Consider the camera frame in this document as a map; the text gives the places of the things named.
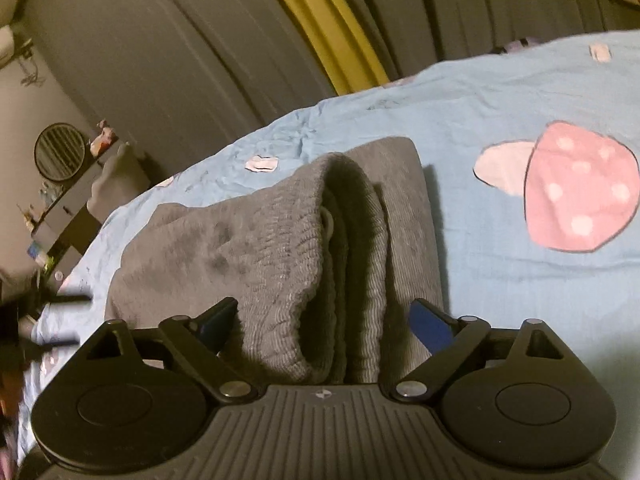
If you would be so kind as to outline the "grey sweatpants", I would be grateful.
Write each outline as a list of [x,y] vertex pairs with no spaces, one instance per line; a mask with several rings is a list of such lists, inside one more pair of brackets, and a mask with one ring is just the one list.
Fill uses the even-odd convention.
[[418,152],[385,138],[207,207],[158,206],[122,253],[105,314],[137,328],[238,302],[222,358],[249,382],[390,384],[425,360],[408,325],[440,306]]

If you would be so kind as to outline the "dark desk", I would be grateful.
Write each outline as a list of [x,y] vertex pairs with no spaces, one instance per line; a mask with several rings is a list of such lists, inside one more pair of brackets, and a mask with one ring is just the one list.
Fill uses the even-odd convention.
[[35,222],[27,255],[50,272],[55,285],[62,284],[98,234],[101,222],[87,209],[91,187],[121,146],[116,141],[99,158],[89,156],[89,166]]

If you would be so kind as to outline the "grey upholstered chair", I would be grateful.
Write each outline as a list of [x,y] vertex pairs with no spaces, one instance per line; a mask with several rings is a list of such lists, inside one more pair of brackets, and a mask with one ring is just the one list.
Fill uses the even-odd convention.
[[91,185],[88,213],[103,224],[108,216],[144,193],[151,181],[128,144],[122,144],[107,159],[100,176]]

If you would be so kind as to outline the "light blue patterned bedsheet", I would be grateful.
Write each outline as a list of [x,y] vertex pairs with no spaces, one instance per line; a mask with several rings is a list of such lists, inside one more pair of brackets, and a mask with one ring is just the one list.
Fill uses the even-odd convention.
[[92,304],[47,310],[32,336],[93,333],[122,252],[158,205],[207,206],[273,185],[322,154],[406,136],[425,171],[447,307],[501,327],[545,320],[614,400],[618,422],[604,466],[618,478],[637,478],[638,223],[591,254],[554,252],[529,239],[520,198],[473,172],[485,148],[536,140],[552,122],[638,150],[638,32],[442,62],[406,81],[281,117],[117,209],[67,280],[88,289]]

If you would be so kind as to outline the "pink plush toy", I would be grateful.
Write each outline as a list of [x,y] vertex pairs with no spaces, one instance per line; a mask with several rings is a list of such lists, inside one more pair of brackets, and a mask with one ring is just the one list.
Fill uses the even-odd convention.
[[100,129],[100,132],[89,145],[89,151],[93,158],[100,157],[118,140],[115,130],[106,119],[102,119],[96,126]]

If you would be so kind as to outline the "round black fan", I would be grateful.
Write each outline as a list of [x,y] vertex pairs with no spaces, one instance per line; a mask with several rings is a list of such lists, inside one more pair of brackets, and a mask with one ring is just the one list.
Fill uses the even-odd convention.
[[41,177],[63,183],[76,177],[85,165],[88,138],[67,122],[44,128],[34,146],[34,162]]

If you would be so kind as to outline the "grey curtain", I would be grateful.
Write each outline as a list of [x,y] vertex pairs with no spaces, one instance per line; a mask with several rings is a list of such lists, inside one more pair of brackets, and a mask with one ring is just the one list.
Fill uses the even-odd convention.
[[[389,82],[511,41],[634,29],[639,0],[347,0]],[[282,0],[22,0],[22,24],[91,119],[160,179],[339,96]]]

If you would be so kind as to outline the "yellow curtain strip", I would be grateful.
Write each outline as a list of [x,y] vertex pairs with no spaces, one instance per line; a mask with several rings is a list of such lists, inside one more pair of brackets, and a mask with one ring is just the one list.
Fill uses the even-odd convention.
[[390,81],[347,0],[282,0],[340,96]]

